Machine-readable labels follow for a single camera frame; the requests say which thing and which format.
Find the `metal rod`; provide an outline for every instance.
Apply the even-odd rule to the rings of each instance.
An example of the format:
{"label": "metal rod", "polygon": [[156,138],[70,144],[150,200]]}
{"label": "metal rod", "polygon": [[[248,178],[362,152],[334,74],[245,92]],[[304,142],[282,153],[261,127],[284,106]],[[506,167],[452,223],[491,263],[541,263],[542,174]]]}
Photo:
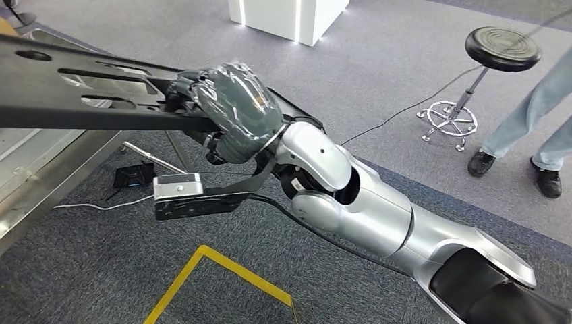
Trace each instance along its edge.
{"label": "metal rod", "polygon": [[147,159],[150,159],[151,161],[153,161],[153,162],[155,162],[155,163],[157,163],[157,164],[159,164],[159,165],[162,165],[163,167],[166,167],[167,169],[169,169],[169,170],[171,170],[171,171],[173,171],[173,172],[175,172],[175,173],[182,173],[182,174],[185,174],[185,173],[186,173],[185,171],[179,169],[178,167],[176,167],[176,166],[174,166],[174,165],[172,165],[172,164],[169,164],[169,163],[167,163],[167,162],[165,162],[165,161],[159,159],[158,157],[155,157],[153,154],[151,154],[151,153],[149,153],[149,152],[143,151],[142,149],[136,147],[135,145],[133,145],[133,144],[127,142],[127,141],[123,142],[123,145],[124,145],[125,147],[129,148],[129,149],[132,149],[135,153],[141,155],[142,157],[145,157],[145,158],[147,158]]}
{"label": "metal rod", "polygon": [[194,172],[193,163],[191,163],[191,161],[185,154],[185,150],[181,145],[181,142],[175,137],[175,134],[173,132],[165,130],[165,134],[167,135],[169,142],[171,142],[171,145],[173,146],[175,153],[177,153],[179,160],[181,160],[181,163],[183,163],[183,168],[185,168],[187,173],[193,173]]}
{"label": "metal rod", "polygon": [[471,88],[468,90],[470,93],[475,92],[475,89],[477,88],[477,86],[478,86],[479,83],[481,82],[482,78],[484,78],[484,75],[486,74],[486,72],[488,72],[488,67],[485,67],[485,68],[481,71],[481,74],[479,74],[479,76],[477,77],[477,80],[475,80],[475,82],[473,82],[473,85],[472,85]]}

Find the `yellow floor tape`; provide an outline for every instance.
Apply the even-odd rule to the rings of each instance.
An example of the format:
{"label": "yellow floor tape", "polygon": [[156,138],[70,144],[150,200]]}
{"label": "yellow floor tape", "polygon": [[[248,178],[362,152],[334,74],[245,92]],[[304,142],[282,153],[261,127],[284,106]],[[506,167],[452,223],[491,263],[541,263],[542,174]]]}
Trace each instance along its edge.
{"label": "yellow floor tape", "polygon": [[151,313],[147,316],[144,324],[154,324],[156,320],[159,318],[161,313],[165,310],[167,305],[171,302],[175,294],[179,291],[187,277],[191,274],[191,271],[196,267],[200,259],[205,256],[214,262],[222,265],[223,267],[227,268],[228,270],[236,273],[242,279],[250,282],[251,284],[255,285],[262,291],[266,292],[267,294],[271,295],[272,297],[280,300],[286,306],[292,308],[294,314],[294,320],[297,323],[296,313],[293,308],[292,297],[283,291],[282,289],[278,288],[277,286],[272,285],[268,281],[258,277],[256,274],[252,273],[245,267],[239,265],[238,263],[232,261],[231,259],[225,257],[221,253],[213,250],[212,248],[201,245],[195,251],[195,253],[191,256],[191,259],[187,262],[183,270],[179,273],[179,275],[175,278],[175,281],[169,286],[169,289],[163,294],[163,297],[157,302],[155,308],[151,311]]}

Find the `white display stand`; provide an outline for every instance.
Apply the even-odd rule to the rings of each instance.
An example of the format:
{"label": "white display stand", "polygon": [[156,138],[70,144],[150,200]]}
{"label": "white display stand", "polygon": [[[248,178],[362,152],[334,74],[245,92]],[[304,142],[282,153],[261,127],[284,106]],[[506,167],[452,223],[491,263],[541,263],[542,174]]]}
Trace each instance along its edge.
{"label": "white display stand", "polygon": [[349,0],[228,0],[231,20],[314,46]]}

